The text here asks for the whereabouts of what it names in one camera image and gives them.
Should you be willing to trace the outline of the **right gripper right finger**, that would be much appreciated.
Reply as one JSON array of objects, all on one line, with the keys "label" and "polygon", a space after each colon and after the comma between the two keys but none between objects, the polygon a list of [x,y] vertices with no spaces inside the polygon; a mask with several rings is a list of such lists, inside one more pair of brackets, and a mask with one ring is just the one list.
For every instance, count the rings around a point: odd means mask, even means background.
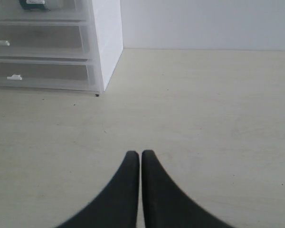
[{"label": "right gripper right finger", "polygon": [[230,228],[189,198],[152,150],[142,152],[142,204],[147,228]]}]

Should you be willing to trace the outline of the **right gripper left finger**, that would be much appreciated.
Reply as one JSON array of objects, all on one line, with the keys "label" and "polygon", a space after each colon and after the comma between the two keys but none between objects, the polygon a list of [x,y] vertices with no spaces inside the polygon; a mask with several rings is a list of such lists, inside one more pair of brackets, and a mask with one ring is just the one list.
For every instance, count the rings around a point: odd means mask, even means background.
[{"label": "right gripper left finger", "polygon": [[139,155],[128,151],[105,188],[60,228],[135,228],[139,201]]}]

